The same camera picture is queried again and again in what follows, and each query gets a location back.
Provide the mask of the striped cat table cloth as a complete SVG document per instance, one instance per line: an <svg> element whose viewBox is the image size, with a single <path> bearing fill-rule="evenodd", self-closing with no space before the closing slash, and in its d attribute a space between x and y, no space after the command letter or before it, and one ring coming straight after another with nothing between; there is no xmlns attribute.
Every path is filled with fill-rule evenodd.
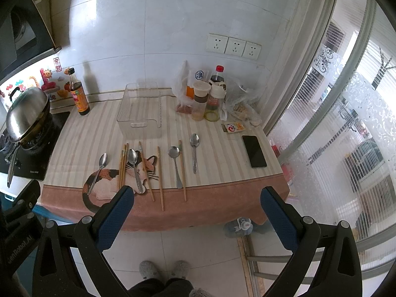
<svg viewBox="0 0 396 297"><path fill-rule="evenodd" d="M260 129L250 129L260 142L267 167L252 168L242 133L226 133L220 123L193 121L175 111L174 97L161 99L161 137L142 142L148 167L158 174L157 146L160 147L165 211L160 204L158 180L151 180L155 202L150 192L136 195L134 206L125 220L126 231L167 231L212 224L223 224L247 217L261 224L266 215L260 206L260 192L273 187L282 198L289 187L278 160ZM88 204L101 206L95 195L87 194L87 181L98 168L99 157L107 153L107 167L117 170L123 144L139 149L138 142L127 140L117 122L120 102L94 103L88 115L72 109L61 130L42 183L40 204L51 213L78 221L90 213ZM197 173L193 173L193 150L190 137L199 136ZM177 188L169 147L183 142L187 202L183 188Z"/></svg>

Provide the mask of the red box on sill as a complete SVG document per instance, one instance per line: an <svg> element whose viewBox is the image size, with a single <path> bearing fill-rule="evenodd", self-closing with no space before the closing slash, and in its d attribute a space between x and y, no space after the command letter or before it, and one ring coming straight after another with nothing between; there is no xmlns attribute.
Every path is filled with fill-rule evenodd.
<svg viewBox="0 0 396 297"><path fill-rule="evenodd" d="M275 156L278 158L281 155L281 152L279 151L278 146L272 139L270 139L270 145L272 147L272 150L274 151ZM282 163L281 169L283 171L283 175L284 175L288 185L292 185L292 183L293 183L293 169L291 168L290 164Z"/></svg>

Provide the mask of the grey slipper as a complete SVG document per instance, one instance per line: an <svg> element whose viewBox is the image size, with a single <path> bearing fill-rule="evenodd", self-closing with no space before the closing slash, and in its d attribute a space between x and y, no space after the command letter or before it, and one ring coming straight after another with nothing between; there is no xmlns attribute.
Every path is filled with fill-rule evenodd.
<svg viewBox="0 0 396 297"><path fill-rule="evenodd" d="M187 261L176 261L174 264L174 268L171 271L171 277L186 280L189 274L189 270L190 265Z"/></svg>
<svg viewBox="0 0 396 297"><path fill-rule="evenodd" d="M156 266L151 261L142 261L139 264L139 271L144 280L161 279L161 275L159 274Z"/></svg>

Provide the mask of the soy sauce bottle orange label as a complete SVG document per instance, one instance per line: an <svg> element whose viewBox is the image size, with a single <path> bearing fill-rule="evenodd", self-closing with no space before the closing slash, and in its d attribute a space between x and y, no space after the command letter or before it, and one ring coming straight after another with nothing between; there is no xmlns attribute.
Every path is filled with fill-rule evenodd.
<svg viewBox="0 0 396 297"><path fill-rule="evenodd" d="M86 115L90 112L90 106L82 82L76 77L74 68L69 68L68 73L71 79L70 92L77 107L77 111L80 115Z"/></svg>

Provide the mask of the steel wok lid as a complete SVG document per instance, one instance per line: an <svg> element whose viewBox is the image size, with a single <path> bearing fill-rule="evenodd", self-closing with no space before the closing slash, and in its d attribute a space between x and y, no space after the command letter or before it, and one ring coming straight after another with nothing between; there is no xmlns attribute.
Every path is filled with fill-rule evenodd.
<svg viewBox="0 0 396 297"><path fill-rule="evenodd" d="M49 113L50 99L41 88L31 87L13 101L7 112L6 128L16 142L24 138Z"/></svg>

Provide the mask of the jar with cream lid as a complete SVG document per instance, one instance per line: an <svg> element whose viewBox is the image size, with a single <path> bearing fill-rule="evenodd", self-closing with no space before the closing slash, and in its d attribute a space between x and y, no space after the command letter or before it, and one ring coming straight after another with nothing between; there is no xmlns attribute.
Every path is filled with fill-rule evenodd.
<svg viewBox="0 0 396 297"><path fill-rule="evenodd" d="M208 82L197 80L193 84L194 98L191 117L195 121L201 121L204 116L207 100L211 91Z"/></svg>

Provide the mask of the right grey slipper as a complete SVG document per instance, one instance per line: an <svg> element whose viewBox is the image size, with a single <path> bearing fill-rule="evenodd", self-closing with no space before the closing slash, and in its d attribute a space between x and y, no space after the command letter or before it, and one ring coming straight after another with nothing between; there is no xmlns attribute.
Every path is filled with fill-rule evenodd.
<svg viewBox="0 0 396 297"><path fill-rule="evenodd" d="M174 264L174 268L171 271L171 277L186 280L189 274L189 270L190 265L187 261L176 261Z"/></svg>

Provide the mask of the middle wall socket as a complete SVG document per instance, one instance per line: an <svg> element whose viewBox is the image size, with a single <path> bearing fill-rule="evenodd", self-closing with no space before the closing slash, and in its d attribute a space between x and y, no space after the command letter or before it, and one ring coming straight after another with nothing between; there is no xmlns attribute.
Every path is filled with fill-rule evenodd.
<svg viewBox="0 0 396 297"><path fill-rule="evenodd" d="M245 46L246 40L229 37L227 46L225 48L225 54L241 57L243 55Z"/></svg>

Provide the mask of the crumpled plastic bag right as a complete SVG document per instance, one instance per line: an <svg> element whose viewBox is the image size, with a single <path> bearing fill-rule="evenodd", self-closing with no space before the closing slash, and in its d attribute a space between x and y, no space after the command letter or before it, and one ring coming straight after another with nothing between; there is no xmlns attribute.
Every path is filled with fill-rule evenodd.
<svg viewBox="0 0 396 297"><path fill-rule="evenodd" d="M263 88L243 85L233 76L227 77L225 84L223 112L253 127L260 126L262 118L257 112L255 103L261 98Z"/></svg>

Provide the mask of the wall socket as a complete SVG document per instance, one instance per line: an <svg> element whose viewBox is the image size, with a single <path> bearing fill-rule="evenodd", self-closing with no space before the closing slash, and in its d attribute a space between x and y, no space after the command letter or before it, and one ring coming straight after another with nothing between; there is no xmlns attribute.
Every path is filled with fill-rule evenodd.
<svg viewBox="0 0 396 297"><path fill-rule="evenodd" d="M218 34L208 34L205 45L207 52L224 54L227 46L228 37Z"/></svg>
<svg viewBox="0 0 396 297"><path fill-rule="evenodd" d="M260 44L247 41L242 53L242 57L250 60L257 60L261 49L262 46Z"/></svg>
<svg viewBox="0 0 396 297"><path fill-rule="evenodd" d="M241 57L243 55L245 46L246 40L229 37L227 46L225 48L225 54Z"/></svg>

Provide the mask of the colourful wall stickers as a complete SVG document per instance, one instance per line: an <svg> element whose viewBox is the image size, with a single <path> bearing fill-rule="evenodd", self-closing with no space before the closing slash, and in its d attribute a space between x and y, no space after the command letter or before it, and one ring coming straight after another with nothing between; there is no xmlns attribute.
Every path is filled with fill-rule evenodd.
<svg viewBox="0 0 396 297"><path fill-rule="evenodd" d="M57 54L28 66L1 85L2 105L8 109L21 92L31 87L40 88L51 101L71 98L66 70Z"/></svg>

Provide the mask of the steel spoon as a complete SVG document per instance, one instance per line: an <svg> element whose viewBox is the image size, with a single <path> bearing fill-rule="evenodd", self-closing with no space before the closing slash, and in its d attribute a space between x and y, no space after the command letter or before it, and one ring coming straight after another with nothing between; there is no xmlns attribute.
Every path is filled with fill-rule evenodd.
<svg viewBox="0 0 396 297"><path fill-rule="evenodd" d="M200 144L199 136L196 133L193 133L190 137L190 145L193 150L193 173L197 173L197 147Z"/></svg>
<svg viewBox="0 0 396 297"><path fill-rule="evenodd" d="M90 195L90 193L92 192L101 170L104 169L104 167L106 167L106 165L107 165L107 153L103 153L99 159L99 169L97 170L95 177L94 177L90 187L88 188L88 191L87 191L88 195Z"/></svg>
<svg viewBox="0 0 396 297"><path fill-rule="evenodd" d="M179 147L177 147L177 146L169 147L168 155L173 159L173 162L174 162L174 169L175 169L175 175L176 175L176 186L177 186L177 188L183 188L183 183L182 183L180 175L178 173L178 165L176 162L176 159L180 155Z"/></svg>
<svg viewBox="0 0 396 297"><path fill-rule="evenodd" d="M137 152L134 149L129 149L128 162L132 165L132 168L134 170L136 184L137 184L137 187L138 187L138 193L139 194L143 194L144 193L144 189L143 189L142 182L141 182L140 176L138 174L138 170L137 170L138 154L137 154Z"/></svg>

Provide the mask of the left wall socket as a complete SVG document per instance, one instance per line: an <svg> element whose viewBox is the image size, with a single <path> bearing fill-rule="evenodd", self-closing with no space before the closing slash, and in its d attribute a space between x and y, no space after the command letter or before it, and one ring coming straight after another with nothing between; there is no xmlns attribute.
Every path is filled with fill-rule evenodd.
<svg viewBox="0 0 396 297"><path fill-rule="evenodd" d="M224 54L227 46L228 37L218 34L208 34L205 45L207 52Z"/></svg>

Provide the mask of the blue slipper under table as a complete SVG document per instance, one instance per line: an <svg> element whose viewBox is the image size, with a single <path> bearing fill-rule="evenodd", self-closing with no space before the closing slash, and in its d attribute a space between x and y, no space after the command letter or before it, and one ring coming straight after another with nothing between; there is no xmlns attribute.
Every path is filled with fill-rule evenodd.
<svg viewBox="0 0 396 297"><path fill-rule="evenodd" d="M223 231L226 237L238 238L251 234L253 228L253 222L249 218L239 217L226 223L223 227Z"/></svg>

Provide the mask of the dark bottle red cap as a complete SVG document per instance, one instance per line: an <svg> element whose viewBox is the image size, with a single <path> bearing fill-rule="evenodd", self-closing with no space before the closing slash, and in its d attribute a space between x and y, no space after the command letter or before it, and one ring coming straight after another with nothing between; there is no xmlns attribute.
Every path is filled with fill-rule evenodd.
<svg viewBox="0 0 396 297"><path fill-rule="evenodd" d="M209 84L214 84L214 83L224 83L225 78L223 75L224 67L222 65L217 65L215 71L212 73L212 75L209 78Z"/></svg>

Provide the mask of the black smartphone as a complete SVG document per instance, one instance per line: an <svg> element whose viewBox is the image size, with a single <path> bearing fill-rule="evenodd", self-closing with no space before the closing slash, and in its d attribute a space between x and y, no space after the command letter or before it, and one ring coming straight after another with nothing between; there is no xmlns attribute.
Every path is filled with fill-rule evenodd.
<svg viewBox="0 0 396 297"><path fill-rule="evenodd" d="M242 140L244 142L251 167L267 167L267 161L265 160L258 138L255 135L243 135Z"/></svg>

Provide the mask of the range hood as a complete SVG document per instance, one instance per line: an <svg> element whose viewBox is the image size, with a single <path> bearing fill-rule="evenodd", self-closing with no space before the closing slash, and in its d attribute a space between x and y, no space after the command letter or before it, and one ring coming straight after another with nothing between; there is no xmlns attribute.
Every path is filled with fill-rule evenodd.
<svg viewBox="0 0 396 297"><path fill-rule="evenodd" d="M17 0L1 26L1 82L57 53L50 0Z"/></svg>

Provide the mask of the left grey slipper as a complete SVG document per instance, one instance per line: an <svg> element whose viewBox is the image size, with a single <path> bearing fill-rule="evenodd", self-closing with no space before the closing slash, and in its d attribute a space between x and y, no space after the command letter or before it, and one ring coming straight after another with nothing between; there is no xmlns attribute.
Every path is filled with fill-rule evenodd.
<svg viewBox="0 0 396 297"><path fill-rule="evenodd" d="M161 279L161 275L159 274L156 266L151 261L142 261L139 264L139 271L144 280Z"/></svg>

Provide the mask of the clear plastic bag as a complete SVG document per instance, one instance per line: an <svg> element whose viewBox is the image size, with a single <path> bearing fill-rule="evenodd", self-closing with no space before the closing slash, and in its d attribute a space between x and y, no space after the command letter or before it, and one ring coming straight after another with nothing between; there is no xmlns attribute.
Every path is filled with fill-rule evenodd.
<svg viewBox="0 0 396 297"><path fill-rule="evenodd" d="M172 85L173 95L176 96L176 112L191 114L194 103L194 90L189 86L189 65L185 60L178 70Z"/></svg>

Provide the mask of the oil bottle white lid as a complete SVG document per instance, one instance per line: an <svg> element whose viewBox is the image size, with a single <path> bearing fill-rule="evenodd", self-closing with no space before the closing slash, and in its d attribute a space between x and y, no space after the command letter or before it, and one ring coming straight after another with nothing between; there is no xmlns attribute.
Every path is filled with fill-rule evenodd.
<svg viewBox="0 0 396 297"><path fill-rule="evenodd" d="M226 94L226 84L224 82L214 82L208 96L204 118L214 122L220 119L220 112Z"/></svg>

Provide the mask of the clear plastic organizer bin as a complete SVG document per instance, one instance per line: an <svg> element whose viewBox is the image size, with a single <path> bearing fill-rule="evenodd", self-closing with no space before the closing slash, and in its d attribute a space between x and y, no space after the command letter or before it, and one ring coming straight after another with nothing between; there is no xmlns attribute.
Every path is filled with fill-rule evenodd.
<svg viewBox="0 0 396 297"><path fill-rule="evenodd" d="M161 137L161 93L155 82L126 85L117 122L127 140L145 141Z"/></svg>

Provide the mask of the right wall socket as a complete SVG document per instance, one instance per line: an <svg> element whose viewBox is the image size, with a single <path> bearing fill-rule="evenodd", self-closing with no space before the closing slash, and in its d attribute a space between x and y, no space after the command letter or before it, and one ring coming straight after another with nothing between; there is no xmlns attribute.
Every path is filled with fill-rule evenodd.
<svg viewBox="0 0 396 297"><path fill-rule="evenodd" d="M260 44L247 41L242 53L242 57L250 60L257 60L261 49L262 46Z"/></svg>

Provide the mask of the black gas stove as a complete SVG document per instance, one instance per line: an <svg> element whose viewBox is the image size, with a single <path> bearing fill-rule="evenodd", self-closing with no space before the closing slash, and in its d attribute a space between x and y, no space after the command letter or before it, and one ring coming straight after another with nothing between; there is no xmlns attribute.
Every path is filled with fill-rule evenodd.
<svg viewBox="0 0 396 297"><path fill-rule="evenodd" d="M20 147L13 176L43 181L51 155L70 111L50 114L50 125L35 140Z"/></svg>

